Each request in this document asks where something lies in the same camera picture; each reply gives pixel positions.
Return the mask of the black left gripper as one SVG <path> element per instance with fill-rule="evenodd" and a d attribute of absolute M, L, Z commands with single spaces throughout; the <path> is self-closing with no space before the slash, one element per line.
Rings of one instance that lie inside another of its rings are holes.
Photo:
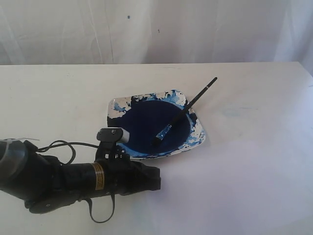
<path fill-rule="evenodd" d="M 95 161 L 104 169 L 104 190 L 108 194 L 126 196 L 161 188 L 160 169 L 143 163 L 133 165 L 130 156 L 116 143 L 100 142 Z"/>

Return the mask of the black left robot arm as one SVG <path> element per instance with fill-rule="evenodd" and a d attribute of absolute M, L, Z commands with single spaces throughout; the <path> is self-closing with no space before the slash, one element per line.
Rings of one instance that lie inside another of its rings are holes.
<path fill-rule="evenodd" d="M 160 170 L 124 154 L 93 163 L 62 164 L 37 153 L 29 141 L 1 140 L 0 189 L 24 201 L 31 213 L 43 214 L 77 201 L 130 195 L 161 188 Z"/>

